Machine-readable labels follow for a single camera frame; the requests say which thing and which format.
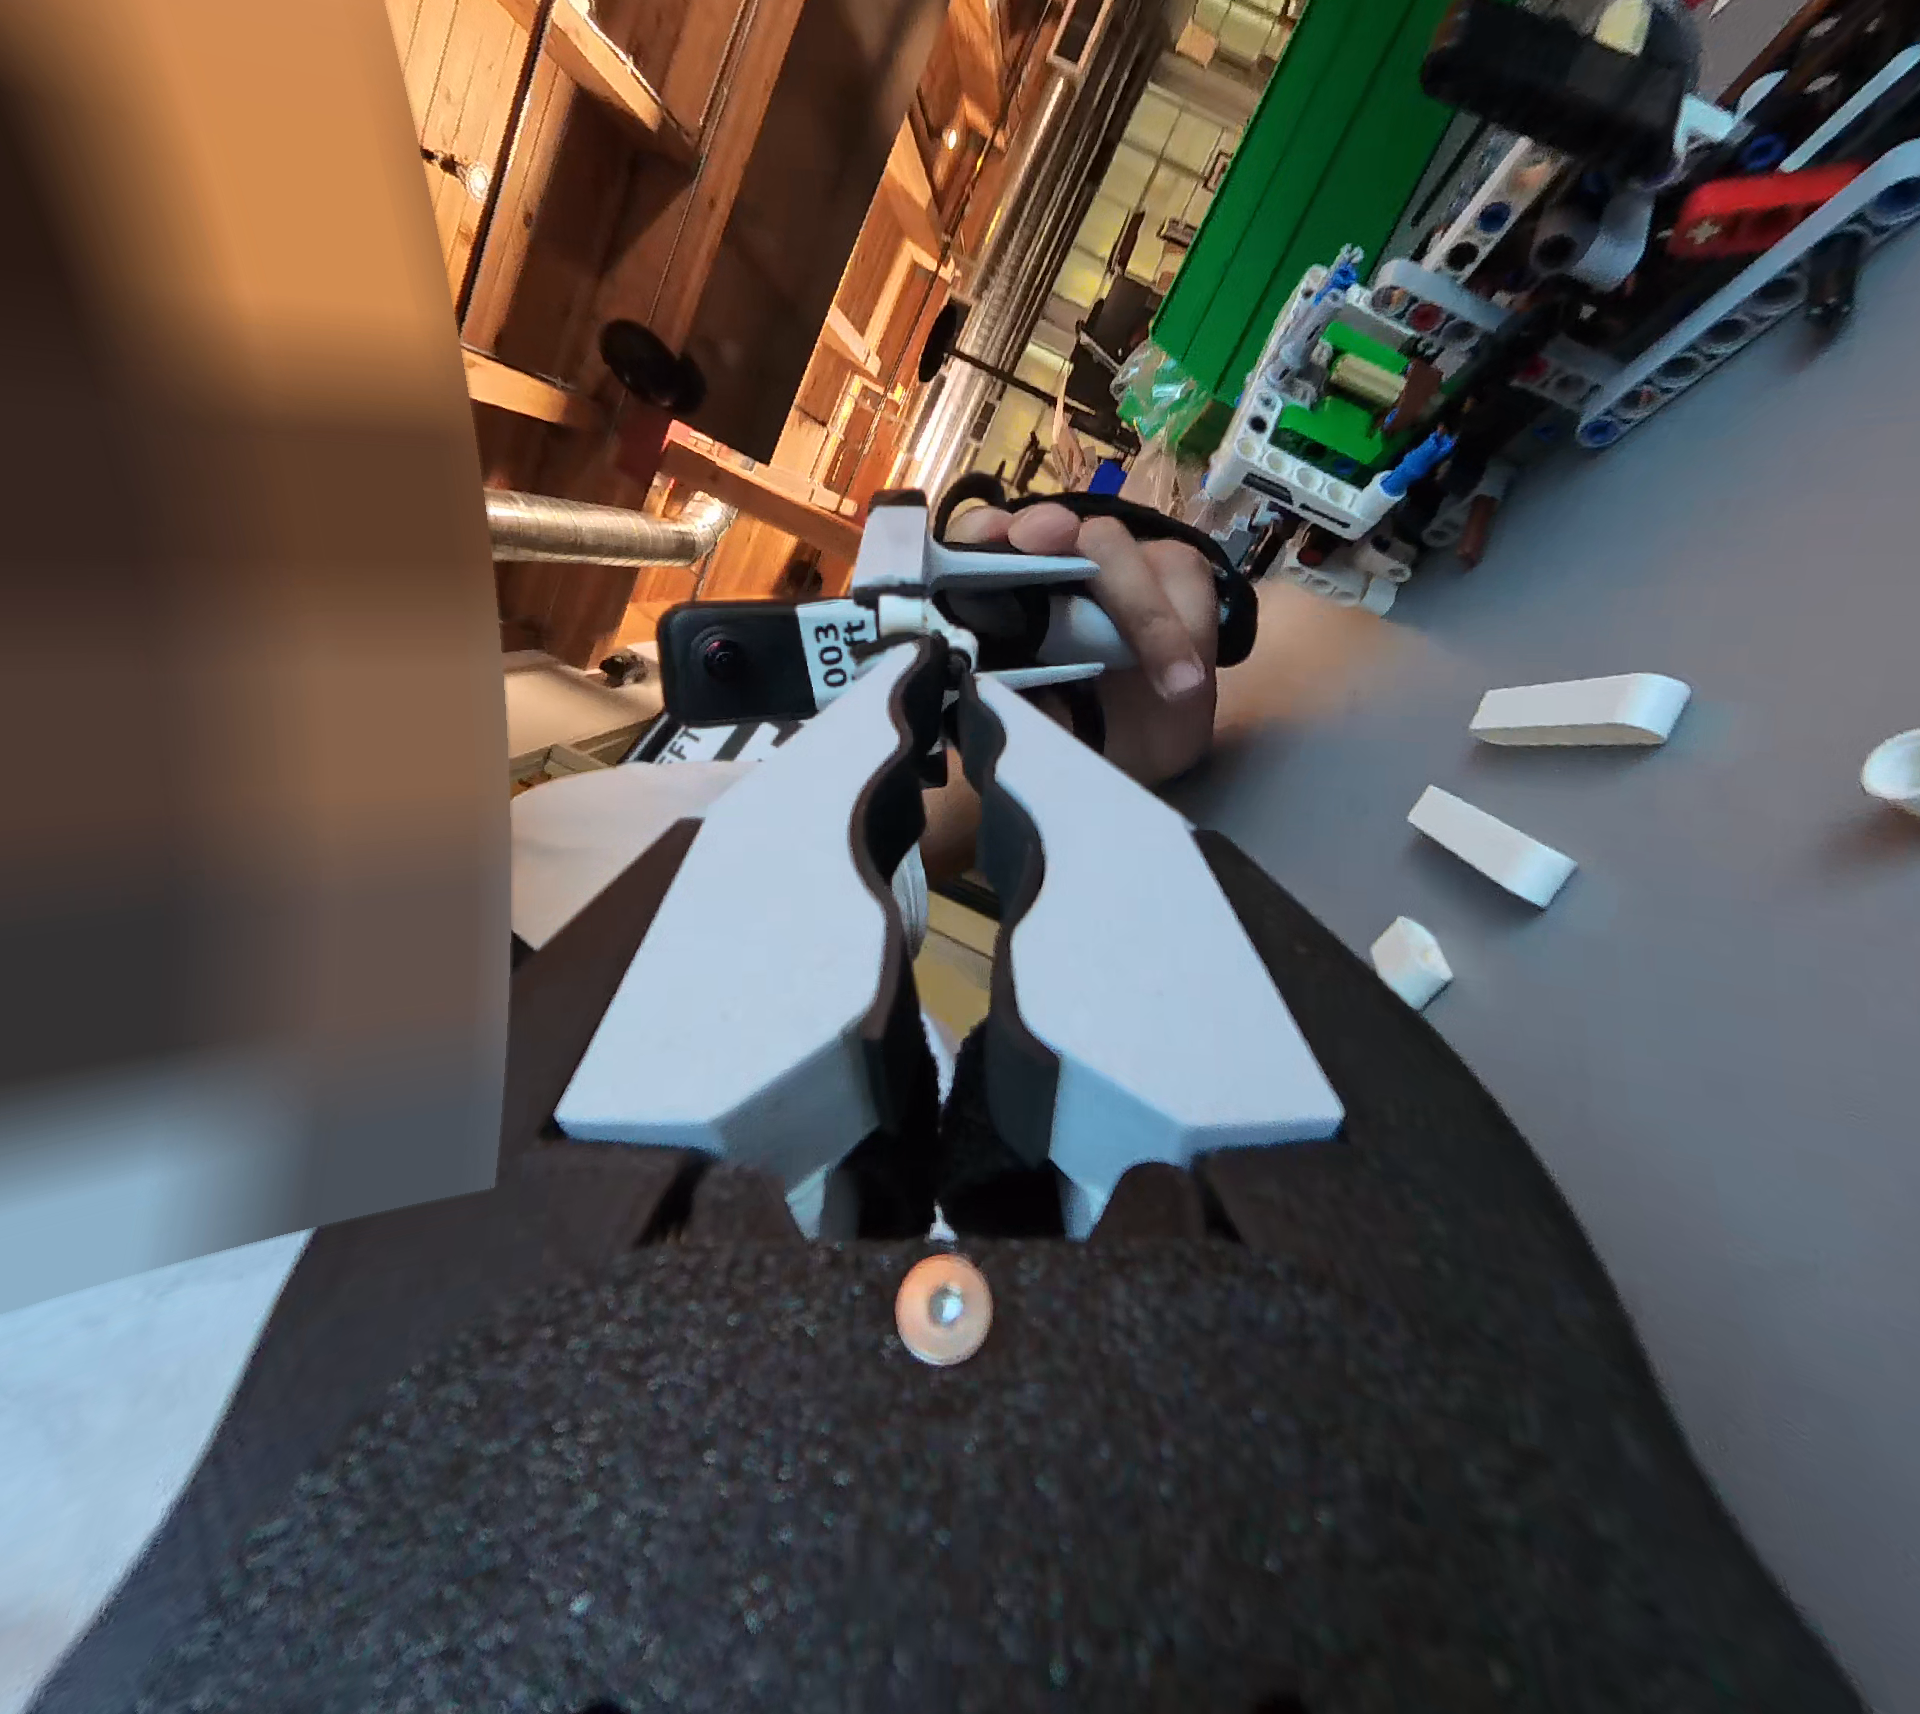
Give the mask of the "silver flexible duct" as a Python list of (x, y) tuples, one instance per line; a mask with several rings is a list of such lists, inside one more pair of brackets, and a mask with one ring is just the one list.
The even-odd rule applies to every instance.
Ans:
[(593, 569), (697, 569), (735, 527), (737, 509), (697, 493), (676, 516), (500, 486), (485, 491), (493, 560)]

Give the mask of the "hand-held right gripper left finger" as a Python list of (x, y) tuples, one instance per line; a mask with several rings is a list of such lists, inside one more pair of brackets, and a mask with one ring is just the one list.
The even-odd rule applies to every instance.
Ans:
[(884, 649), (706, 812), (559, 1101), (571, 1141), (755, 1171), (829, 1239), (933, 1230), (915, 960), (946, 707), (946, 649)]

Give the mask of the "white lego beam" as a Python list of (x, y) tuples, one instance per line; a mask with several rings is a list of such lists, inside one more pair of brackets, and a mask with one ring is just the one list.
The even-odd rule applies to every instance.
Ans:
[(1500, 687), (1469, 732), (1499, 747), (1665, 747), (1690, 701), (1690, 685), (1662, 673)]
[(1577, 874), (1562, 851), (1440, 786), (1420, 793), (1407, 824), (1509, 896), (1547, 911)]

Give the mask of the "brown lego piece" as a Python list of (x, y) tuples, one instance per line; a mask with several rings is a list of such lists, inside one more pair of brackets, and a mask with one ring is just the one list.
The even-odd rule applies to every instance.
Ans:
[(1519, 471), (1512, 463), (1491, 461), (1465, 503), (1461, 533), (1453, 551), (1465, 572), (1473, 572), (1485, 560), (1495, 522), (1516, 476)]

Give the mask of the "person's left forearm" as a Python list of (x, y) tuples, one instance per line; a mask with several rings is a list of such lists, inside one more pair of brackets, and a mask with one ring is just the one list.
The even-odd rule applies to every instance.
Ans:
[(1219, 676), (1213, 753), (1419, 722), (1481, 689), (1475, 655), (1431, 628), (1268, 583), (1255, 652)]

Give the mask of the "partly built lego model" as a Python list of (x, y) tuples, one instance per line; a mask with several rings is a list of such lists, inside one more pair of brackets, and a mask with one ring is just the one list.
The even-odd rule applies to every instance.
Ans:
[(1387, 613), (1491, 461), (1602, 455), (1749, 347), (1853, 328), (1916, 231), (1916, 0), (1811, 0), (1699, 95), (1712, 0), (1459, 0), (1420, 86), (1509, 141), (1415, 259), (1310, 266), (1193, 503), (1249, 580)]

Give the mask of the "green storage bin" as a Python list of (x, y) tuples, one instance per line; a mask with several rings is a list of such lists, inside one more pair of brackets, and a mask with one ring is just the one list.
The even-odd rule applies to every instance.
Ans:
[(1366, 270), (1385, 262), (1455, 118), (1422, 88), (1453, 3), (1308, 0), (1151, 330), (1182, 387), (1165, 435), (1177, 458), (1221, 445), (1313, 265), (1348, 246)]

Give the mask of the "person's left hand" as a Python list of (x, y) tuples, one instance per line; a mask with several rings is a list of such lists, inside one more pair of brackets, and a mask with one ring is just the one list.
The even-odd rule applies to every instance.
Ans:
[(1216, 725), (1221, 604), (1213, 569), (1196, 551), (1142, 541), (1112, 516), (1080, 519), (1054, 504), (1021, 513), (973, 504), (946, 539), (1095, 563), (1091, 598), (1134, 659), (1093, 687), (1107, 758), (1146, 791), (1163, 791), (1204, 761)]

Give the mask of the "clear plastic bag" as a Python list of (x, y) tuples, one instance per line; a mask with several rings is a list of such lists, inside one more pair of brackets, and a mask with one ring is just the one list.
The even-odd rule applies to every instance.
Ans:
[(1139, 442), (1120, 497), (1182, 516), (1201, 495), (1236, 403), (1209, 393), (1151, 336), (1117, 369), (1112, 397), (1120, 431)]

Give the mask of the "small white lego piece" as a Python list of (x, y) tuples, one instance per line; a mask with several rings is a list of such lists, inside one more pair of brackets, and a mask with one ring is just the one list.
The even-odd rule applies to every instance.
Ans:
[(1455, 983), (1438, 938), (1407, 914), (1391, 920), (1371, 942), (1368, 959), (1381, 983), (1415, 1013), (1425, 1013)]

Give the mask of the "person's white shirt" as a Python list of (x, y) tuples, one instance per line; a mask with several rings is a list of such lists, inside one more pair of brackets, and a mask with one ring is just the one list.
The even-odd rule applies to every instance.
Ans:
[(7, 1711), (969, 1711), (943, 1522), (901, 1488), (891, 1257), (782, 1184), (548, 1118), (663, 889), (632, 870), (755, 766), (612, 766), (512, 807), (508, 1162), (481, 1196), (314, 1235), (182, 1477), (83, 1435), (198, 1289), (5, 1342), (23, 1371), (5, 1611), (56, 1612), (74, 1526), (157, 1488), (108, 1599)]

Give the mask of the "black round lamp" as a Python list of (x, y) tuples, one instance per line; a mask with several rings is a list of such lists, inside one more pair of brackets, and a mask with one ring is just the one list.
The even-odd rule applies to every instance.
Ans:
[(690, 354), (667, 345), (651, 327), (614, 316), (603, 322), (596, 350), (609, 374), (632, 399), (678, 420), (701, 412), (708, 377)]

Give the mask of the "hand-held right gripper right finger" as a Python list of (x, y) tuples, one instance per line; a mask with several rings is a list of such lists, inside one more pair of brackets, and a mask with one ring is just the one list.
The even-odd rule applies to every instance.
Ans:
[(1188, 822), (997, 676), (954, 727), (1001, 929), (944, 1110), (949, 1224), (1086, 1239), (1134, 1171), (1337, 1138), (1345, 1105)]

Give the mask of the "spiral metal ceiling duct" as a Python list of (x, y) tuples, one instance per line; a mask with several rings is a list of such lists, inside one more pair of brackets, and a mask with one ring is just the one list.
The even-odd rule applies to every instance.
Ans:
[(1004, 382), (1067, 257), (1083, 141), (1083, 91), (1056, 72), (1025, 130), (1013, 176), (967, 289), (969, 313), (954, 352), (925, 395), (907, 458), (905, 489), (933, 503), (992, 422)]

